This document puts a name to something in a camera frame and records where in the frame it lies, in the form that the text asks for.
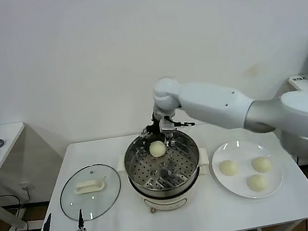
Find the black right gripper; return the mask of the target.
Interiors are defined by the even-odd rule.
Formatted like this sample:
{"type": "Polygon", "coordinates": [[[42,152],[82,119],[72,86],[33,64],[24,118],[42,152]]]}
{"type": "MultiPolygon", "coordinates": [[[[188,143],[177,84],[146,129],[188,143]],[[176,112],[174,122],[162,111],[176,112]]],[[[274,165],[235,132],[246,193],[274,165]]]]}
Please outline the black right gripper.
{"type": "MultiPolygon", "coordinates": [[[[159,135],[161,134],[161,129],[160,129],[160,120],[161,118],[157,116],[157,114],[152,113],[152,124],[148,125],[143,129],[143,131],[140,133],[140,138],[143,143],[143,146],[149,146],[153,141],[154,137],[153,135],[159,135]]],[[[175,140],[173,136],[173,132],[165,132],[164,133],[165,139],[165,145],[168,147],[175,147],[175,140]]]]}

